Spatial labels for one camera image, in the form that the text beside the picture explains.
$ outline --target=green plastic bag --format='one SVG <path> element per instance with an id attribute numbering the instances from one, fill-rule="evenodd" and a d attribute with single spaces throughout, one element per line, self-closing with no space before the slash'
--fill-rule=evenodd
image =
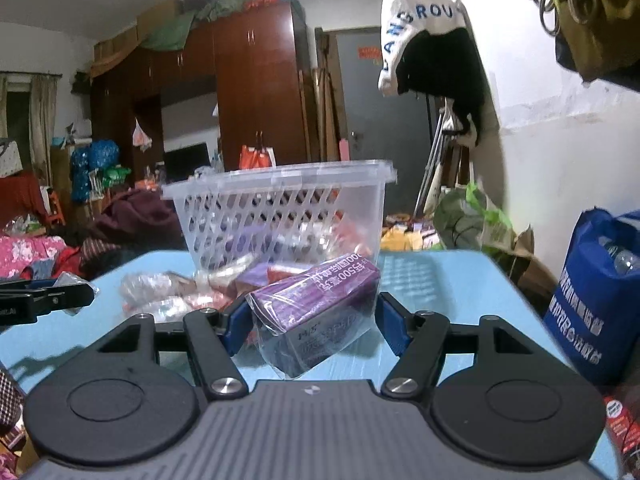
<path id="1" fill-rule="evenodd" d="M 474 182 L 457 187 L 440 199 L 433 224 L 447 249 L 489 254 L 513 249 L 515 233 L 507 215 Z"/>

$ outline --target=clear plastic box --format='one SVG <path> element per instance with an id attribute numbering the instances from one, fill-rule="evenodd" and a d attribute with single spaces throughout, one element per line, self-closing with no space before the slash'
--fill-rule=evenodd
<path id="1" fill-rule="evenodd" d="M 319 264 L 380 251 L 390 162 L 365 160 L 205 174 L 162 187 L 174 200 L 197 268 L 249 253 L 270 262 Z"/>

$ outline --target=window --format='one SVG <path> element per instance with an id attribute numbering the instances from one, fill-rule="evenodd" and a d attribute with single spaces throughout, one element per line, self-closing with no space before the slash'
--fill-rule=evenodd
<path id="1" fill-rule="evenodd" d="M 15 140 L 20 152 L 22 168 L 31 169 L 31 150 L 29 146 L 29 103 L 28 92 L 7 92 L 6 126 L 9 139 Z"/>

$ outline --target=blue table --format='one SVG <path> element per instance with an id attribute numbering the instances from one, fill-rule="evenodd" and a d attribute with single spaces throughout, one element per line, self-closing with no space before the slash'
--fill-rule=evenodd
<path id="1" fill-rule="evenodd" d="M 494 263 L 481 253 L 387 253 L 380 257 L 381 290 L 388 290 L 408 310 L 434 310 L 452 323 L 477 324 L 485 314 L 495 314 L 566 362 L 533 309 L 510 285 Z M 85 348 L 124 320 L 118 287 L 129 272 L 163 272 L 183 275 L 194 271 L 188 253 L 149 253 L 96 280 L 100 295 L 94 303 L 71 317 L 55 312 L 35 325 L 18 326 L 0 335 L 0 362 L 25 391 L 76 352 Z M 442 378 L 472 365 L 471 355 L 448 356 Z M 243 349 L 235 358 L 250 388 L 258 379 L 276 379 L 255 349 Z M 370 379 L 377 388 L 396 358 L 378 330 L 370 330 L 343 352 L 332 356 L 302 378 L 316 380 Z M 183 356 L 164 356 L 163 363 L 188 377 Z M 591 463 L 608 478 L 619 478 L 618 459 L 603 433 Z"/>

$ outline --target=television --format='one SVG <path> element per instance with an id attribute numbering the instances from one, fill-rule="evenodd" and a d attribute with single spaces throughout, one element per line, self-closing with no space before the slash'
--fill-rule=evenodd
<path id="1" fill-rule="evenodd" d="M 209 150 L 205 142 L 185 146 L 172 152 L 164 152 L 164 168 L 168 184 L 187 180 L 195 170 L 210 164 Z"/>

